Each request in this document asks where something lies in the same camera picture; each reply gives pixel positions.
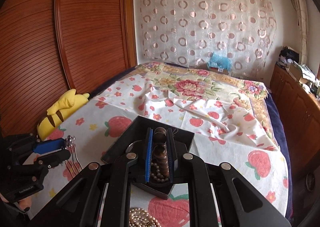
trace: white strawberry print sheet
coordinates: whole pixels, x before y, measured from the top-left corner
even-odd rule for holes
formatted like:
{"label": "white strawberry print sheet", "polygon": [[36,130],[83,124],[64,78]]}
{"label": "white strawberry print sheet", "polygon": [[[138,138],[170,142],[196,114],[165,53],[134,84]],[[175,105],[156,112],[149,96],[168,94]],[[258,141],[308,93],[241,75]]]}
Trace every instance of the white strawberry print sheet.
{"label": "white strawberry print sheet", "polygon": [[[285,215],[288,200],[285,158],[254,117],[252,108],[238,106],[228,95],[219,100],[183,100],[170,90],[157,90],[151,80],[137,74],[94,97],[48,139],[74,135],[82,166],[92,161],[102,164],[101,156],[138,115],[194,132],[191,153],[207,163],[231,163]],[[33,163],[37,156],[31,155],[28,162]],[[44,179],[44,190],[33,195],[31,217],[71,179],[65,164],[51,169]],[[168,200],[133,186],[131,206],[148,210],[163,227],[189,226],[186,184],[176,185]]]}

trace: window curtain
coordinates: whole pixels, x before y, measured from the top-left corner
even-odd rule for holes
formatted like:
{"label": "window curtain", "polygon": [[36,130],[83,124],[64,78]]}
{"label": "window curtain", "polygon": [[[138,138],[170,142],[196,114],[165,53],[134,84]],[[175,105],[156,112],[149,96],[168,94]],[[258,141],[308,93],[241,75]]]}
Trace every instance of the window curtain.
{"label": "window curtain", "polygon": [[263,79],[276,32],[268,0],[138,0],[138,53],[188,67],[215,53],[232,76]]}
{"label": "window curtain", "polygon": [[300,31],[300,63],[307,64],[308,61],[308,48],[307,48],[307,38],[308,38],[308,10],[306,0],[294,0],[295,7],[298,14],[299,31]]}

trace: silver screw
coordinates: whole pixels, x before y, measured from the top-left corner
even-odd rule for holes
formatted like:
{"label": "silver screw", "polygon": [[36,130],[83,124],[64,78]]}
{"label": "silver screw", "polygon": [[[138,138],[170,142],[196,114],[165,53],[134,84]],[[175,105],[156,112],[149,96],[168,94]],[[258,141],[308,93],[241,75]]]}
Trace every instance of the silver screw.
{"label": "silver screw", "polygon": [[99,167],[99,165],[96,162],[90,163],[90,165],[89,165],[90,170],[96,170],[98,167]]}
{"label": "silver screw", "polygon": [[221,167],[224,170],[230,170],[231,169],[231,165],[229,163],[226,163],[226,162],[222,163]]}
{"label": "silver screw", "polygon": [[185,154],[183,154],[183,158],[190,160],[190,159],[193,159],[193,155],[191,153],[185,153]]}
{"label": "silver screw", "polygon": [[134,159],[134,158],[136,158],[136,157],[137,157],[137,154],[136,154],[136,153],[130,152],[130,153],[127,154],[127,158],[128,158],[128,159]]}

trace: pikachu plush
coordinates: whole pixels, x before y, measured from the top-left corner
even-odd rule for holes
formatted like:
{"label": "pikachu plush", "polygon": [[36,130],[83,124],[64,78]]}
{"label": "pikachu plush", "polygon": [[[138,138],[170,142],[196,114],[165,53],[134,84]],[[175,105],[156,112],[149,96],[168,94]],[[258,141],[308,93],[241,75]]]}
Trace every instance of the pikachu plush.
{"label": "pikachu plush", "polygon": [[48,110],[46,116],[37,125],[39,138],[44,141],[55,128],[64,122],[71,114],[85,105],[89,94],[77,95],[76,89],[64,93]]}

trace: bed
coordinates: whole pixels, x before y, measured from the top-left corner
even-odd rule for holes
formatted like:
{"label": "bed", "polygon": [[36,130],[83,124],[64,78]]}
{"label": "bed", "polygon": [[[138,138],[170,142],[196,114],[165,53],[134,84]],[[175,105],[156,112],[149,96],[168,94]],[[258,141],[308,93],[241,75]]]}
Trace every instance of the bed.
{"label": "bed", "polygon": [[[291,216],[288,149],[263,83],[165,63],[142,64],[97,88],[48,139],[74,135],[82,166],[102,164],[101,156],[137,116],[194,132],[191,153],[211,164],[230,162],[275,208]],[[26,163],[37,157],[32,154]],[[30,217],[72,179],[74,171],[65,164],[49,171],[44,189],[32,197]],[[161,226],[188,226],[187,185],[176,185],[168,200],[133,186],[131,207],[148,210]]]}

